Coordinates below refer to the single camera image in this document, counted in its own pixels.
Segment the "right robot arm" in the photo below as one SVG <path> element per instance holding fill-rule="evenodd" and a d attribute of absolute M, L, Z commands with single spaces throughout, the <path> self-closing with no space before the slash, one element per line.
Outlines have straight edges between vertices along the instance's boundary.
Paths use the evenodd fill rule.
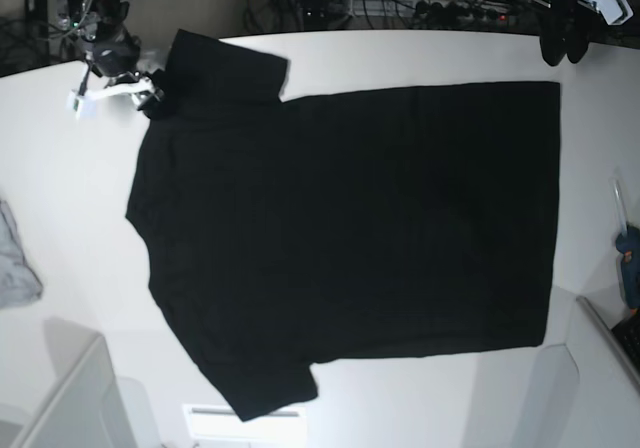
<path fill-rule="evenodd" d="M 141 0 L 56 0 L 61 40 L 79 50 L 83 72 L 70 91 L 68 107 L 80 118 L 96 104 L 126 97 L 147 118 L 160 115 L 164 72 L 140 39 L 125 26 L 130 3 Z"/>

